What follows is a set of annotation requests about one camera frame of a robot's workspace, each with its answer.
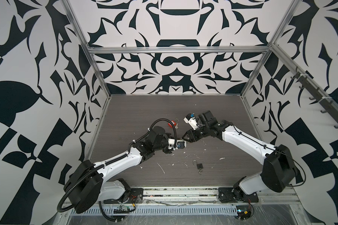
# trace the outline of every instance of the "black and white patterned wall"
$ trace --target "black and white patterned wall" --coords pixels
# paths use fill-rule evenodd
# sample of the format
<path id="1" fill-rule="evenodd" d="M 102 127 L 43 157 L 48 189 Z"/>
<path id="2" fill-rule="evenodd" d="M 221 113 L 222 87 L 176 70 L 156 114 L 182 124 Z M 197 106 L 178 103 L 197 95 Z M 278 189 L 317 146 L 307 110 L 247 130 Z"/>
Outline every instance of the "black and white patterned wall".
<path id="1" fill-rule="evenodd" d="M 59 1 L 0 1 L 0 224 L 54 216 L 105 100 Z"/>
<path id="2" fill-rule="evenodd" d="M 304 0 L 279 41 L 338 102 L 338 0 Z M 338 224 L 338 129 L 336 122 L 272 53 L 246 99 L 266 142 L 284 144 L 307 181 L 295 190 L 317 222 Z M 293 185 L 304 179 L 303 171 Z"/>
<path id="3" fill-rule="evenodd" d="M 97 54 L 112 94 L 239 94 L 261 53 Z"/>
<path id="4" fill-rule="evenodd" d="M 267 45 L 288 0 L 71 0 L 94 47 Z M 242 91 L 259 53 L 98 55 L 111 93 Z"/>

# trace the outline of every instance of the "metal rail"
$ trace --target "metal rail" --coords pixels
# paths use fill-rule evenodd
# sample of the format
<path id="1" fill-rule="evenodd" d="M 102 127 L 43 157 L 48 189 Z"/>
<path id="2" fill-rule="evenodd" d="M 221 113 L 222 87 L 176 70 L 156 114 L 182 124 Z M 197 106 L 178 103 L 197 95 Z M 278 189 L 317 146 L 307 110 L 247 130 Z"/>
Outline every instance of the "metal rail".
<path id="1" fill-rule="evenodd" d="M 91 54 L 267 52 L 268 46 L 88 47 Z"/>
<path id="2" fill-rule="evenodd" d="M 268 46 L 271 46 L 272 44 L 278 42 L 278 40 L 282 36 L 285 28 L 288 26 L 289 22 L 292 20 L 294 13 L 296 12 L 298 6 L 300 5 L 300 3 L 302 1 L 303 0 L 293 0 L 290 3 L 287 11 L 284 14 L 284 17 L 282 18 L 282 20 L 280 21 L 277 29 L 275 30 L 275 33 L 274 33 L 272 39 L 269 41 Z M 255 69 L 251 73 L 248 82 L 245 84 L 242 92 L 240 93 L 242 97 L 246 96 L 246 94 L 248 93 L 248 91 L 252 87 L 253 82 L 257 79 L 257 76 L 258 76 L 260 70 L 262 69 L 262 67 L 264 66 L 264 64 L 266 63 L 266 61 L 268 60 L 268 58 L 270 56 L 270 51 L 271 50 L 269 49 L 269 52 L 263 54 L 261 59 L 258 61 L 257 66 L 255 67 Z"/>
<path id="3" fill-rule="evenodd" d="M 310 100 L 316 100 L 324 108 L 321 113 L 328 113 L 338 123 L 338 104 L 330 97 L 306 72 L 292 60 L 287 53 L 277 44 L 273 44 L 270 49 L 280 61 L 295 74 L 292 79 L 297 79 L 301 84 L 301 89 L 306 89 L 313 97 Z"/>
<path id="4" fill-rule="evenodd" d="M 86 46 L 87 43 L 86 43 L 85 37 L 83 35 L 83 32 L 82 32 L 82 30 L 79 26 L 79 23 L 78 23 L 76 17 L 74 15 L 73 9 L 72 9 L 69 1 L 68 0 L 61 0 L 61 3 L 63 5 L 66 16 L 68 17 L 68 20 L 69 20 L 70 24 L 73 26 L 74 32 L 75 32 L 77 38 L 79 39 L 79 43 L 81 44 L 81 47 L 84 51 L 84 54 L 87 57 L 89 64 L 94 69 L 95 76 L 97 77 L 101 88 L 105 92 L 107 98 L 110 98 L 110 92 L 109 92 L 108 86 L 106 85 L 106 83 L 104 81 L 103 75 L 101 74 L 97 63 L 94 60 L 93 55 L 90 54 L 90 52 L 89 52 L 89 50 Z"/>

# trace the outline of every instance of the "white paint splatter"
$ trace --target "white paint splatter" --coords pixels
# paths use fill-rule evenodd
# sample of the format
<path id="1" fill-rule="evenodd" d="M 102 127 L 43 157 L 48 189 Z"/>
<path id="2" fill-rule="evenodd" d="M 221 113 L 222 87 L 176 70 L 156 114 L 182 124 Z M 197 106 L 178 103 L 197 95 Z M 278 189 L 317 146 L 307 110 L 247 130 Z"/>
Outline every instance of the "white paint splatter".
<path id="1" fill-rule="evenodd" d="M 156 163 L 156 164 L 158 164 L 158 163 Z M 159 165 L 159 164 L 158 164 Z M 160 165 L 159 165 L 160 166 Z M 164 170 L 163 170 L 163 168 L 160 166 L 160 168 L 162 169 L 162 171 L 163 171 L 163 173 L 165 174 L 165 172 L 164 172 Z"/>

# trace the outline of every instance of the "cable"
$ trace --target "cable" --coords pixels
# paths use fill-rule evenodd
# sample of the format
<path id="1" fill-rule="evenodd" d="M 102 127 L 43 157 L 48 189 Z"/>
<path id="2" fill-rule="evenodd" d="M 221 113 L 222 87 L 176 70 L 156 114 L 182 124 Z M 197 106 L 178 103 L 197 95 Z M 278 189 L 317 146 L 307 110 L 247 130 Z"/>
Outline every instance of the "cable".
<path id="1" fill-rule="evenodd" d="M 153 126 L 156 123 L 158 123 L 159 121 L 166 121 L 166 122 L 168 122 L 168 123 L 171 124 L 171 128 L 173 129 L 173 132 L 174 132 L 174 146 L 173 146 L 173 148 L 175 148 L 177 146 L 177 131 L 176 131 L 175 127 L 174 127 L 174 124 L 170 120 L 165 119 L 165 118 L 157 119 L 156 121 L 154 121 L 154 123 L 150 126 L 149 129 L 151 130 L 153 128 Z"/>
<path id="2" fill-rule="evenodd" d="M 249 209 L 250 209 L 250 208 L 253 209 L 253 212 L 252 212 L 252 210 L 250 209 L 250 211 L 251 211 L 251 213 L 252 213 L 252 214 L 250 215 L 250 217 L 252 217 L 252 216 L 254 215 L 254 207 L 252 206 L 250 199 L 249 199 L 249 202 L 248 202 L 248 203 L 249 203 Z"/>
<path id="3" fill-rule="evenodd" d="M 302 167 L 297 161 L 295 161 L 292 157 L 290 157 L 290 156 L 284 154 L 283 152 L 277 151 L 277 150 L 275 150 L 275 149 L 268 148 L 266 145 L 262 145 L 261 143 L 256 142 L 255 140 L 251 139 L 250 137 L 245 136 L 242 132 L 239 132 L 239 131 L 236 129 L 236 127 L 235 127 L 234 124 L 233 124 L 233 127 L 234 127 L 235 131 L 239 133 L 239 135 L 243 135 L 244 137 L 246 137 L 246 138 L 248 138 L 249 140 L 251 140 L 251 141 L 253 141 L 253 142 L 259 144 L 260 146 L 262 146 L 262 147 L 264 147 L 264 148 L 267 148 L 267 149 L 270 149 L 270 150 L 272 150 L 272 151 L 278 152 L 278 153 L 280 153 L 280 154 L 282 154 L 282 155 L 285 155 L 285 156 L 287 156 L 289 159 L 293 160 L 293 162 L 297 163 L 297 165 L 298 165 L 298 166 L 302 169 L 302 171 L 303 171 L 303 174 L 304 174 L 304 181 L 303 181 L 301 184 L 298 184 L 298 185 L 291 185 L 291 184 L 289 184 L 288 186 L 290 186 L 290 187 L 299 187 L 299 186 L 302 186 L 302 185 L 306 182 L 306 180 L 307 180 L 307 175 L 306 175 L 306 173 L 305 173 L 303 167 Z"/>
<path id="4" fill-rule="evenodd" d="M 156 123 L 158 123 L 159 121 L 167 121 L 168 123 L 171 124 L 172 129 L 173 129 L 173 132 L 174 132 L 174 146 L 173 146 L 173 147 L 175 148 L 176 145 L 177 145 L 177 132 L 176 132 L 176 129 L 175 129 L 173 123 L 172 123 L 170 120 L 165 119 L 165 118 L 157 119 L 157 120 L 154 121 L 154 123 L 150 126 L 149 130 L 151 130 L 151 129 L 153 128 L 153 126 L 154 126 Z M 137 141 L 140 141 L 141 139 L 143 139 L 144 137 L 146 137 L 148 134 L 149 134 L 149 131 L 148 131 L 146 134 L 144 134 L 143 136 L 141 136 Z M 131 142 L 131 143 L 128 145 L 128 152 L 130 152 L 131 145 L 133 145 L 133 144 L 134 144 L 134 142 Z M 125 157 L 127 157 L 127 156 L 128 156 L 127 154 L 124 154 L 124 155 L 122 155 L 122 156 L 120 156 L 120 157 L 118 157 L 118 158 L 116 158 L 116 159 L 113 159 L 113 160 L 110 160 L 110 161 L 106 162 L 105 165 L 107 166 L 107 165 L 109 165 L 109 164 L 112 164 L 112 163 L 114 163 L 114 162 L 116 162 L 116 161 L 118 161 L 118 160 L 121 160 L 121 159 L 123 159 L 123 158 L 125 158 Z M 90 170 L 90 171 L 87 172 L 84 176 L 82 176 L 79 180 L 77 180 L 77 182 L 76 182 L 76 183 L 75 183 L 68 191 L 66 191 L 65 194 L 64 194 L 64 196 L 60 199 L 60 201 L 59 201 L 59 203 L 58 203 L 58 206 L 57 206 L 57 211 L 58 211 L 58 212 L 65 212 L 65 211 L 68 211 L 69 209 L 72 209 L 72 208 L 74 207 L 74 205 L 70 205 L 70 206 L 67 206 L 67 207 L 65 207 L 65 208 L 62 208 L 62 206 L 63 206 L 65 200 L 68 198 L 68 196 L 73 192 L 73 190 L 74 190 L 81 182 L 83 182 L 86 178 L 90 177 L 93 173 L 95 173 L 96 171 L 98 171 L 99 169 L 101 169 L 101 168 L 103 168 L 103 167 L 104 167 L 104 165 L 100 165 L 100 166 L 98 166 L 98 167 L 96 167 L 96 168 Z"/>
<path id="5" fill-rule="evenodd" d="M 64 196 L 60 199 L 58 206 L 57 206 L 57 211 L 58 212 L 65 212 L 68 211 L 69 209 L 72 209 L 74 206 L 70 205 L 68 207 L 62 208 L 63 203 L 65 202 L 66 198 L 72 193 L 72 191 L 79 185 L 81 182 L 83 182 L 86 178 L 90 177 L 93 173 L 98 171 L 99 169 L 103 168 L 104 165 L 100 165 L 89 172 L 87 172 L 84 176 L 82 176 L 67 192 L 65 192 Z"/>
<path id="6" fill-rule="evenodd" d="M 112 221 L 112 222 L 120 222 L 122 221 L 124 218 L 122 218 L 121 220 L 118 220 L 118 219 L 113 219 L 113 218 L 110 218 L 103 210 L 103 207 L 101 205 L 101 201 L 99 201 L 99 209 L 100 209 L 100 212 L 102 213 L 102 215 L 104 216 L 105 219 L 109 220 L 109 221 Z"/>
<path id="7" fill-rule="evenodd" d="M 127 157 L 128 155 L 127 154 L 124 154 L 116 159 L 113 159 L 113 160 L 110 160 L 108 162 L 105 163 L 105 165 L 109 165 L 109 164 L 112 164 L 116 161 L 119 161 L 125 157 Z M 60 199 L 59 203 L 58 203 L 58 206 L 57 206 L 57 211 L 58 212 L 65 212 L 65 211 L 68 211 L 69 209 L 72 209 L 74 206 L 73 205 L 70 205 L 70 206 L 67 206 L 65 208 L 62 208 L 65 200 L 67 199 L 67 197 L 73 192 L 73 190 L 81 183 L 83 182 L 86 178 L 90 177 L 93 173 L 95 173 L 96 171 L 98 171 L 99 169 L 103 168 L 104 165 L 100 165 L 94 169 L 91 169 L 89 172 L 87 172 L 84 176 L 82 176 L 79 180 L 77 180 L 77 182 L 68 190 L 65 192 L 64 196 Z"/>
<path id="8" fill-rule="evenodd" d="M 138 142 L 140 141 L 141 139 L 143 139 L 144 137 L 146 137 L 147 135 L 149 134 L 149 131 L 147 133 L 145 133 L 143 136 L 139 137 L 138 140 L 136 140 L 135 142 Z M 133 144 L 135 144 L 135 142 L 130 142 L 129 145 L 128 145 L 128 152 L 130 153 L 130 148 Z"/>
<path id="9" fill-rule="evenodd" d="M 129 210 L 129 211 L 125 211 L 124 213 L 130 213 L 130 212 L 134 212 L 134 211 L 135 211 L 136 207 L 135 207 L 135 204 L 133 203 L 133 199 L 134 199 L 134 198 L 136 198 L 136 196 L 133 196 L 133 198 L 131 199 L 131 203 L 132 203 L 134 209 L 131 209 L 131 210 Z M 101 201 L 99 201 L 99 209 L 100 209 L 101 214 L 104 216 L 104 218 L 107 219 L 107 220 L 109 220 L 109 221 L 112 221 L 112 222 L 121 222 L 121 221 L 123 221 L 123 219 L 126 217 L 126 216 L 122 217 L 121 220 L 110 218 L 110 217 L 104 212 Z"/>

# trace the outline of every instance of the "dark wood grain floor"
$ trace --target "dark wood grain floor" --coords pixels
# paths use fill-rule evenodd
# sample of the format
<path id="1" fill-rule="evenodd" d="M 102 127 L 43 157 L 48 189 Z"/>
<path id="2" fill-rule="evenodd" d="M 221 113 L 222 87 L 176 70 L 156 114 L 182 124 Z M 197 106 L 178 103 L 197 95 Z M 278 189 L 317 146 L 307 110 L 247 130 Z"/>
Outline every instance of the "dark wood grain floor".
<path id="1" fill-rule="evenodd" d="M 159 118 L 178 118 L 177 133 L 181 137 L 191 128 L 183 121 L 185 115 L 206 110 L 210 110 L 217 120 L 233 122 L 244 132 L 256 136 L 239 96 L 115 95 L 110 101 L 91 162 L 126 151 L 128 144 L 146 133 L 153 121 Z M 157 125 L 171 131 L 167 123 Z M 203 174 L 198 173 L 193 160 L 203 164 Z M 130 186 L 233 185 L 243 176 L 261 169 L 259 162 L 239 148 L 217 138 L 205 137 L 172 154 L 157 151 L 151 159 L 111 180 L 124 178 Z"/>

